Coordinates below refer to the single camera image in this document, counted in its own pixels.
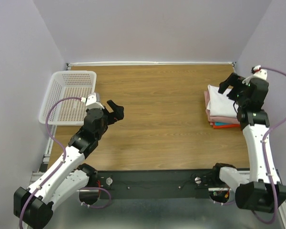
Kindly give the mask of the white t shirt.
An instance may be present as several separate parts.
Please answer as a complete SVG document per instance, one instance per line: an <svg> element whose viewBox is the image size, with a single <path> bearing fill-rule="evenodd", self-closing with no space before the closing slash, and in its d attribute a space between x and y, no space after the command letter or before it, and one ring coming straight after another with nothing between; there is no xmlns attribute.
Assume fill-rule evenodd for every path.
<svg viewBox="0 0 286 229"><path fill-rule="evenodd" d="M207 91L204 92L205 105L210 116L236 118L235 109L238 108L238 105L235 105L234 101L227 97L231 89L227 89L223 94L220 94L218 90L219 87L208 85Z"/></svg>

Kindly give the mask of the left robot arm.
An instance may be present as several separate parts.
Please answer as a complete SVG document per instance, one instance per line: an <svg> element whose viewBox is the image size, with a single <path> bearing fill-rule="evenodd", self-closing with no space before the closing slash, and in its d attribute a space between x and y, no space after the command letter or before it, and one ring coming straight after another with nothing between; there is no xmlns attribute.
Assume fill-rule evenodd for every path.
<svg viewBox="0 0 286 229"><path fill-rule="evenodd" d="M18 188L13 196L13 213L19 218L19 228L29 226L42 229L50 221L55 209L77 190L92 189L102 192L97 171L84 163L96 149L108 126L123 120L124 107L112 100L107 104L112 111L98 101L81 98L86 103L83 125L63 146L62 155L34 183Z"/></svg>

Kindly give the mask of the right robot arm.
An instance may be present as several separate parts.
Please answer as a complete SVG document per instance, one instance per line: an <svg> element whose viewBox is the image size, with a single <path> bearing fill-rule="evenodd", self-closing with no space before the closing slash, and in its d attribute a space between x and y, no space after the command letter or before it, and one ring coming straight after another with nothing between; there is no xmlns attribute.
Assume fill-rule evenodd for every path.
<svg viewBox="0 0 286 229"><path fill-rule="evenodd" d="M286 186L281 183L274 166L269 143L270 122L262 106L269 83L254 74L244 78L236 73L219 84L219 93L228 87L227 97L238 105L237 119L247 145L250 177L245 179L229 164L217 163L213 167L216 183L225 183L235 192L240 209L253 212L275 213L286 200Z"/></svg>

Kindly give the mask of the red folded t shirt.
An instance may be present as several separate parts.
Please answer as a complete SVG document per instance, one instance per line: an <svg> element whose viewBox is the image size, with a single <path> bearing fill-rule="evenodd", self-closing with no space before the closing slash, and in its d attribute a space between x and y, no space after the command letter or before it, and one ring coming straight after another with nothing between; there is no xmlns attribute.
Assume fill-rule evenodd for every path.
<svg viewBox="0 0 286 229"><path fill-rule="evenodd" d="M214 129L223 129L223 128L239 128L240 125L236 124L228 124L228 125L217 125L216 123L213 124Z"/></svg>

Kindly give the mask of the pink folded t shirt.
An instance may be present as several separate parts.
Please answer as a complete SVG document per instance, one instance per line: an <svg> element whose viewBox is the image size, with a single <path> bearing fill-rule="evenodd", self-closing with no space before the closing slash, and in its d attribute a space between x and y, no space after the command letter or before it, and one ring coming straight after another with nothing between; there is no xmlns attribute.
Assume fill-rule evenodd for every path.
<svg viewBox="0 0 286 229"><path fill-rule="evenodd" d="M207 109L207 105L210 102L210 96L207 91L204 91L204 103L205 103L205 112L207 115L207 119L212 125L215 122L220 122L220 123L227 123L229 125L239 125L240 123L236 118L231 118L231 117L225 117L225 116L211 116L210 111Z"/></svg>

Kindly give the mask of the teal folded t shirt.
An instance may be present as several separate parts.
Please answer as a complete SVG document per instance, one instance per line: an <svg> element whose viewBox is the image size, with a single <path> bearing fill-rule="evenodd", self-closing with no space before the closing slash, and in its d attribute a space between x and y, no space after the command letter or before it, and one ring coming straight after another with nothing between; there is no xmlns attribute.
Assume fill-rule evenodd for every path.
<svg viewBox="0 0 286 229"><path fill-rule="evenodd" d="M231 125L229 123L222 123L222 122L214 122L214 125L215 126L228 126L228 125Z"/></svg>

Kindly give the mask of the white plastic basket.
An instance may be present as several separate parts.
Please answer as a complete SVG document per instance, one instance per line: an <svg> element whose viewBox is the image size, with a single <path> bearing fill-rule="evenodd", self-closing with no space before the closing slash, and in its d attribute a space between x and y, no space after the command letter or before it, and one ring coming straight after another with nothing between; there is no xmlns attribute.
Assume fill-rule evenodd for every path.
<svg viewBox="0 0 286 229"><path fill-rule="evenodd" d="M39 122L46 123L46 117L53 105L64 98L51 112L49 125L82 125L86 115L84 103L73 97L88 97L95 90L97 74L93 71L58 71L50 79L41 110Z"/></svg>

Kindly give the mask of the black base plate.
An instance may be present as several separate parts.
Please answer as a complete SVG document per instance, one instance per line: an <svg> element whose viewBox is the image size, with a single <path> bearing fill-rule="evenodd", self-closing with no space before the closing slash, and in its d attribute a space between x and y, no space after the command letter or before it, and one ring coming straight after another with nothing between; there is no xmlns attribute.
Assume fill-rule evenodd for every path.
<svg viewBox="0 0 286 229"><path fill-rule="evenodd" d="M88 186L100 186L105 191L83 190L79 192L79 199L93 203L110 198L209 198L215 191L228 190L225 183L215 182L211 173L211 169L99 171Z"/></svg>

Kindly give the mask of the aluminium frame rail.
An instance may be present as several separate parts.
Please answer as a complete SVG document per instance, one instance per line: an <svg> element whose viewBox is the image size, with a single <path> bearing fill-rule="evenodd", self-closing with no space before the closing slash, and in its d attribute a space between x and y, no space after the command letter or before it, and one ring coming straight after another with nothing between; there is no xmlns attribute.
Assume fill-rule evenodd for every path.
<svg viewBox="0 0 286 229"><path fill-rule="evenodd" d="M245 179L249 179L250 177L250 171L248 169L237 169L238 172L245 178ZM211 169L212 173L211 173L211 176L212 176L212 179L214 180L214 172L213 170ZM36 180L38 180L38 178L40 178L44 173L37 173L36 175L33 175L32 178L31 178L31 182L30 182L30 185L32 183L34 183ZM228 206L228 205L236 205L236 202L235 202L235 192L227 185L228 187L228 190L226 190L224 193L221 193L219 191L215 191L213 192L209 198L205 198L205 199L208 199L216 204L219 204L219 205L222 205L222 206ZM90 208L95 208L96 207L96 202L100 200L100 199L97 199L95 202L93 203L86 203L86 202L83 202L83 201L80 201L83 205L87 206L87 207L90 207ZM286 200L278 207L277 211L275 213L271 213L271 214L281 214L282 216L285 215L285 210L286 210Z"/></svg>

